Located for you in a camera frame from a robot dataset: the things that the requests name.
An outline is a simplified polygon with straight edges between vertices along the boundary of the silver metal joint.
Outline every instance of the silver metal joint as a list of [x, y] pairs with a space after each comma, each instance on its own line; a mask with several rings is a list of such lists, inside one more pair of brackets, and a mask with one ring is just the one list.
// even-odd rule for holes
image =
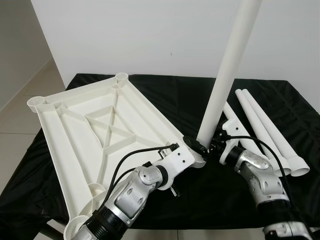
[[144, 209], [149, 194], [162, 181], [162, 174], [156, 166], [137, 167], [114, 188], [105, 206], [130, 227]]
[[241, 155], [239, 156], [234, 170], [238, 172], [243, 162], [249, 163], [257, 169], [265, 170], [271, 167], [270, 163], [267, 162], [264, 158], [254, 154], [249, 150], [244, 150]]

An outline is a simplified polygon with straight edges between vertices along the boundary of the bolt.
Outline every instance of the bolt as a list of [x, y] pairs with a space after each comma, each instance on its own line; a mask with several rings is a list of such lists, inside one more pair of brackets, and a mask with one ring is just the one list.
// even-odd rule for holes
[[143, 200], [144, 200], [144, 198], [141, 197], [141, 198], [139, 199], [139, 201], [138, 201], [138, 204], [141, 204]]
[[132, 187], [126, 192], [126, 194], [130, 195], [132, 193]]

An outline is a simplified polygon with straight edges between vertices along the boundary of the white plastic frame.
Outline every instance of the white plastic frame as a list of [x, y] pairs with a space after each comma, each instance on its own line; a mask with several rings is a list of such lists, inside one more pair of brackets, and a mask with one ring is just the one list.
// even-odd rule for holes
[[[120, 159], [137, 149], [183, 145], [183, 135], [128, 81], [126, 73], [27, 101], [38, 114], [61, 185], [71, 239], [103, 201]], [[160, 159], [134, 154], [124, 171]]]

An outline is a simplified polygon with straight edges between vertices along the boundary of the silver metal housing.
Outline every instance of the silver metal housing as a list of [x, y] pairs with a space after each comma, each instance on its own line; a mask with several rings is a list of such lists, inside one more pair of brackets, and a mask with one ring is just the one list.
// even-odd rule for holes
[[289, 201], [279, 177], [273, 173], [271, 165], [265, 165], [264, 162], [263, 158], [254, 153], [242, 154], [237, 162], [238, 172], [248, 183], [256, 206], [273, 200]]
[[144, 209], [148, 195], [156, 190], [163, 178], [156, 166], [137, 167], [113, 190], [105, 206], [129, 228]]
[[264, 158], [254, 154], [249, 150], [244, 150], [239, 156], [238, 161], [236, 162], [236, 165], [234, 167], [234, 170], [236, 172], [239, 172], [243, 162], [247, 162], [260, 170], [266, 170], [267, 168], [272, 169], [272, 166], [270, 165], [269, 162], [267, 162]]

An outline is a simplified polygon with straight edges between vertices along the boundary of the baseboard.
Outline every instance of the baseboard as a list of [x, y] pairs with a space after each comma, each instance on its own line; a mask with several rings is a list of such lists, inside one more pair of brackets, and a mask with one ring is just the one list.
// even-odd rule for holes
[[31, 81], [42, 75], [50, 65], [54, 64], [54, 59], [51, 57], [40, 69], [10, 98], [10, 100], [0, 109], [0, 120], [12, 109], [19, 99], [28, 91]]

